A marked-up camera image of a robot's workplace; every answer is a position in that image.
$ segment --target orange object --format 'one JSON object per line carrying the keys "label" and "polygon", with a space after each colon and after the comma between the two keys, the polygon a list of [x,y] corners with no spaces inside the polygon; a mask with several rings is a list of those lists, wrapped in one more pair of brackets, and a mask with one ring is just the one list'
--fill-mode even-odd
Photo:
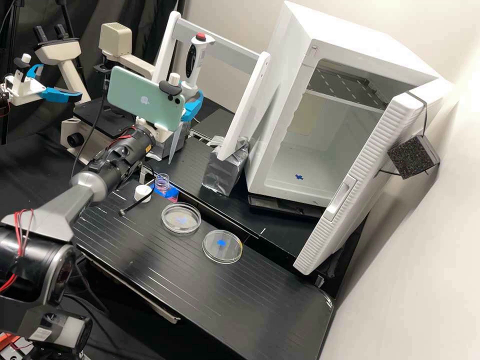
{"label": "orange object", "polygon": [[4,332],[0,335],[0,351],[5,349],[8,345],[15,343],[18,339],[20,339],[20,336]]}

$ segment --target petri dish lid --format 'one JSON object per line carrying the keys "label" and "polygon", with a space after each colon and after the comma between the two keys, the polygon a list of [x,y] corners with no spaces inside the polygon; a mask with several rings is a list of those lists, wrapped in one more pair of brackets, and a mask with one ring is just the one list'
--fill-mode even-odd
{"label": "petri dish lid", "polygon": [[205,255],[220,264],[232,264],[242,256],[243,245],[240,239],[229,231],[213,230],[203,239]]}
{"label": "petri dish lid", "polygon": [[161,212],[161,220],[167,229],[177,234],[194,232],[202,222],[200,212],[185,202],[167,205]]}

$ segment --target red button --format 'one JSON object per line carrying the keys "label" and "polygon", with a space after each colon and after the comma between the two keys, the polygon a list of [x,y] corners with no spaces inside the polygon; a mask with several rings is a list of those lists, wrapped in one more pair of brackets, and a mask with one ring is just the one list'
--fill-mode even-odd
{"label": "red button", "polygon": [[207,37],[203,32],[197,32],[195,39],[197,39],[198,41],[207,41]]}

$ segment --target black sponge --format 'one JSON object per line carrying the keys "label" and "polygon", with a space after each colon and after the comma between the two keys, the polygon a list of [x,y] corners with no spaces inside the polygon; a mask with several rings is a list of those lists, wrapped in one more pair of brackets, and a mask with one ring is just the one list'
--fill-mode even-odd
{"label": "black sponge", "polygon": [[393,147],[388,156],[402,179],[420,174],[440,163],[440,158],[425,136],[417,135]]}

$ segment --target phone case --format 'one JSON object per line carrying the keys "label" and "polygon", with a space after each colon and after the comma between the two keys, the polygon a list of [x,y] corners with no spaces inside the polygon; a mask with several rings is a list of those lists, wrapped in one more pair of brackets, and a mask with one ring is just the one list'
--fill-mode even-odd
{"label": "phone case", "polygon": [[185,104],[183,95],[169,99],[157,83],[119,66],[111,70],[107,99],[110,104],[173,132],[179,126]]}

